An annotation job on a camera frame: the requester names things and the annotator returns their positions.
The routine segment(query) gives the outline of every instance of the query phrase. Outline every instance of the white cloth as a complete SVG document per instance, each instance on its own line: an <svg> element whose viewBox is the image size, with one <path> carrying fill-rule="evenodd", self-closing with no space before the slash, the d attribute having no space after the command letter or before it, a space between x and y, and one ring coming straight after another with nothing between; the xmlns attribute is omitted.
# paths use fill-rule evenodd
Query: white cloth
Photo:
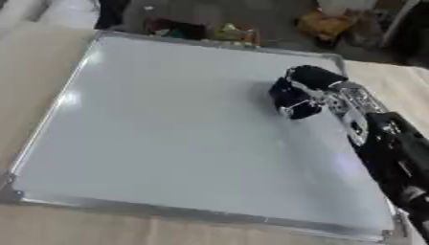
<svg viewBox="0 0 429 245"><path fill-rule="evenodd" d="M71 28L93 29L99 18L92 0L52 0L38 22Z"/></svg>
<svg viewBox="0 0 429 245"><path fill-rule="evenodd" d="M0 35L4 35L16 24L36 20L47 8L45 0L9 0L0 11Z"/></svg>

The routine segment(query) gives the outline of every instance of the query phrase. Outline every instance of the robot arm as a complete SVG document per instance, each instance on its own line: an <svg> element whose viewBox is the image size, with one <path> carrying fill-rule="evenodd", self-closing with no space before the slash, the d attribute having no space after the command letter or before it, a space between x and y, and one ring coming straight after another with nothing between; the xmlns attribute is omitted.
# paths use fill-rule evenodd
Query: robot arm
<svg viewBox="0 0 429 245"><path fill-rule="evenodd" d="M327 107L390 201L408 213L429 244L429 141L365 87L314 66L287 71L269 91L276 109L301 120Z"/></svg>

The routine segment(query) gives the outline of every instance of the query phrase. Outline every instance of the table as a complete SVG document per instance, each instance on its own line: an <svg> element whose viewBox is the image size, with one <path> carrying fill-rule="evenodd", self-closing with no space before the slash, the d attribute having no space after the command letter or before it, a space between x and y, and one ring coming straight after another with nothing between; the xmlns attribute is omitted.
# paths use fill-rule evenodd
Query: table
<svg viewBox="0 0 429 245"><path fill-rule="evenodd" d="M23 24L0 43L0 163L7 166L79 60L92 32ZM350 77L367 85L426 136L425 72L348 62ZM25 69L17 73L16 67ZM0 207L5 244L365 244L259 225L220 225L162 217L130 217L43 207Z"/></svg>

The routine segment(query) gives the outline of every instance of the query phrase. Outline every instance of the white board surface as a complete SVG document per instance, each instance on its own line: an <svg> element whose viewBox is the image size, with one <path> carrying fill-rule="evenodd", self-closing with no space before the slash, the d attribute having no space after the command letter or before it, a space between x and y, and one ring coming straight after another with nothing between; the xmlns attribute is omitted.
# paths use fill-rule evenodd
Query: white board surface
<svg viewBox="0 0 429 245"><path fill-rule="evenodd" d="M289 122L266 93L331 60L106 36L13 184L28 193L390 230L376 183L330 113Z"/></svg>

